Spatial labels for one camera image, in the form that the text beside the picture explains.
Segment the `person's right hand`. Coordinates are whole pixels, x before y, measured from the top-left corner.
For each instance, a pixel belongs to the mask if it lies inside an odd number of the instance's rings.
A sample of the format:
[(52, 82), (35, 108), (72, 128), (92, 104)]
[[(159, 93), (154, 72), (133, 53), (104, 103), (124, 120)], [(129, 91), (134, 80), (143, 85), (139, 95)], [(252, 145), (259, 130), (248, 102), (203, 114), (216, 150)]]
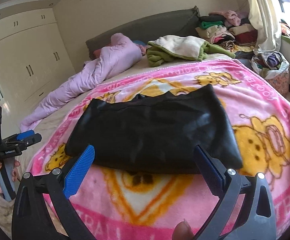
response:
[(189, 223), (184, 219), (178, 223), (172, 233), (172, 240), (191, 240), (194, 237)]

